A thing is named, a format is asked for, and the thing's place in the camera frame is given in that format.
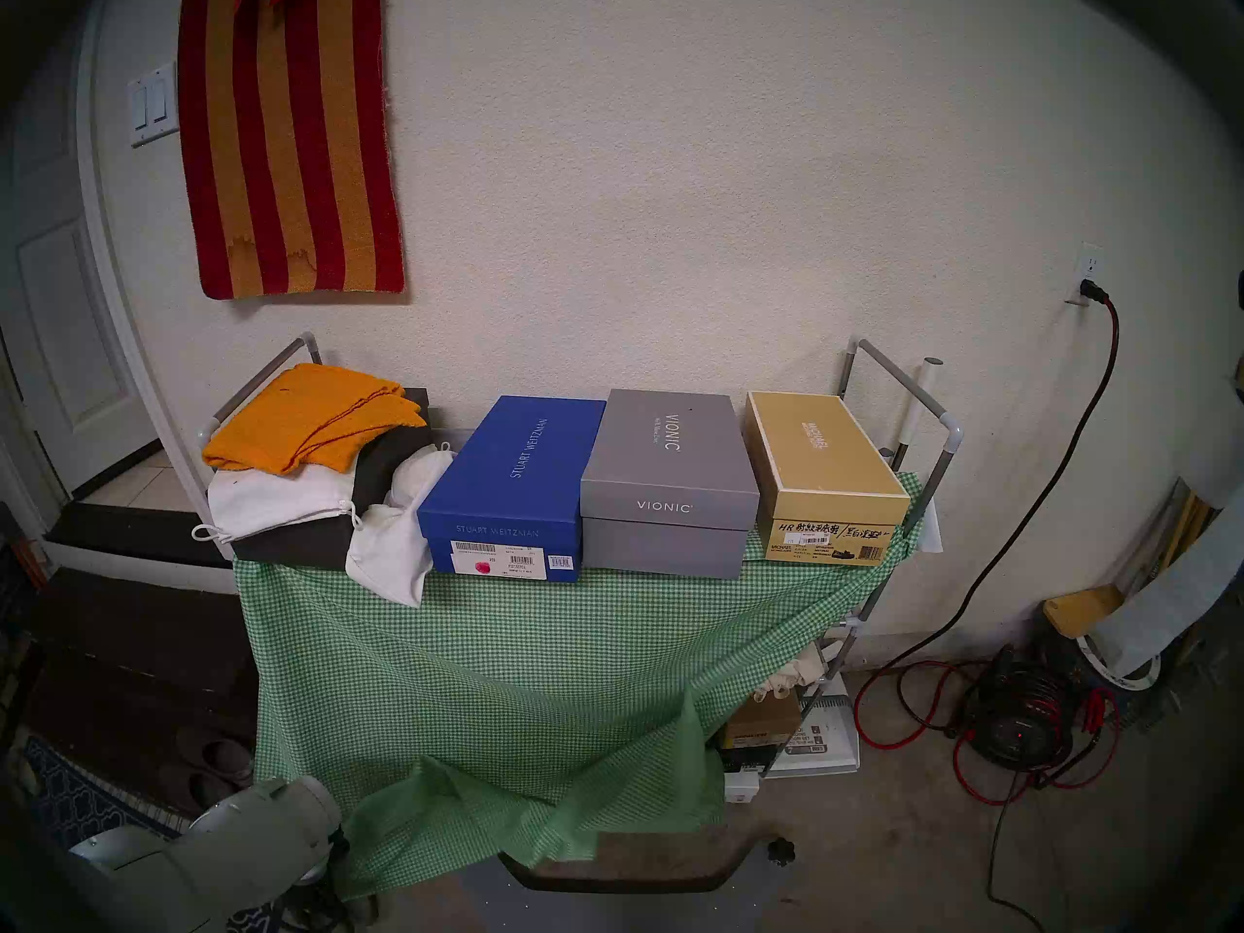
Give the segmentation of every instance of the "gray shoe box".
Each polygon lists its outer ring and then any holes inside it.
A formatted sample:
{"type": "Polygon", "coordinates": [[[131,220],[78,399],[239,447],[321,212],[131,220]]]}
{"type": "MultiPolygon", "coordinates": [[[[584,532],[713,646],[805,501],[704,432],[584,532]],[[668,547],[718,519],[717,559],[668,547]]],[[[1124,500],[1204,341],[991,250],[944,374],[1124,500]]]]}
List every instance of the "gray shoe box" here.
{"type": "Polygon", "coordinates": [[[724,394],[610,392],[583,471],[583,567],[736,578],[760,491],[724,394]]]}

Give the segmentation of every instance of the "striped towel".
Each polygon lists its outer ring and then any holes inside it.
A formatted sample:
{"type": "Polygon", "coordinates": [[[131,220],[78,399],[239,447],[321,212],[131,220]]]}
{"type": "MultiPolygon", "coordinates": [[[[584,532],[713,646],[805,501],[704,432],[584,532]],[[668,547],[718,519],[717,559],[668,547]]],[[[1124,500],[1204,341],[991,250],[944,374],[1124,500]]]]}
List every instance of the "striped towel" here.
{"type": "Polygon", "coordinates": [[[381,0],[182,0],[178,58],[204,292],[401,291],[381,0]]]}

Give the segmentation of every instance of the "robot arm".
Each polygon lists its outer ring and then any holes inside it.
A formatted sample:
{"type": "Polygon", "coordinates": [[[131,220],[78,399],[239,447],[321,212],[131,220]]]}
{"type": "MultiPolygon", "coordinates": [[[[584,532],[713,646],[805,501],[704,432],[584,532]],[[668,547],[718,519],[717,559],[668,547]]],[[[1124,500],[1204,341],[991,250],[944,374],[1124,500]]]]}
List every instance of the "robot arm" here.
{"type": "Polygon", "coordinates": [[[218,802],[173,842],[121,826],[70,852],[108,878],[98,906],[118,928],[223,931],[239,909],[318,880],[340,826],[341,810],[317,779],[269,779],[218,802]]]}

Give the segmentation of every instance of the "vionic box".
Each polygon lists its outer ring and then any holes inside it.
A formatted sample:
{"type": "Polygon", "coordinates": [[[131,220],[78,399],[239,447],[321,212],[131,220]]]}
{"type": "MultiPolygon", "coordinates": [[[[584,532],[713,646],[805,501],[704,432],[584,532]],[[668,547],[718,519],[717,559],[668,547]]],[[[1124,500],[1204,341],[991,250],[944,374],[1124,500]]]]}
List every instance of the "vionic box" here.
{"type": "Polygon", "coordinates": [[[437,571],[576,581],[578,479],[603,401],[503,397],[419,505],[437,571]]]}
{"type": "Polygon", "coordinates": [[[841,398],[753,391],[743,428],[766,559],[884,560],[911,499],[841,398]]]}
{"type": "Polygon", "coordinates": [[[736,578],[759,501],[730,398],[611,391],[583,471],[583,565],[736,578]]]}

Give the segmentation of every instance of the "textured white wall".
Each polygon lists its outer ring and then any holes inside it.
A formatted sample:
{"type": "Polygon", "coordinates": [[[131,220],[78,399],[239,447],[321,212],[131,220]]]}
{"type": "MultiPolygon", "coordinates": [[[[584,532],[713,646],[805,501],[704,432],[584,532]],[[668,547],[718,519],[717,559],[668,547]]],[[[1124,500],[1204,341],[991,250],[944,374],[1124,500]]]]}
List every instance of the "textured white wall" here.
{"type": "MultiPolygon", "coordinates": [[[[1244,174],[1218,118],[1076,0],[387,0],[392,165],[413,292],[214,302],[179,137],[131,151],[123,85],[175,51],[179,0],[109,0],[96,118],[124,287],[189,438],[310,328],[328,358],[424,384],[450,423],[503,392],[829,391],[850,335],[945,360],[967,442],[947,554],[876,628],[928,629],[1047,479],[1108,346],[1062,304],[1080,243],[1122,312],[1075,464],[969,622],[1097,583],[1174,478],[1207,382],[1244,345],[1244,174]]],[[[902,394],[861,358],[889,440],[902,394]]],[[[924,428],[908,462],[926,469],[924,428]]]]}

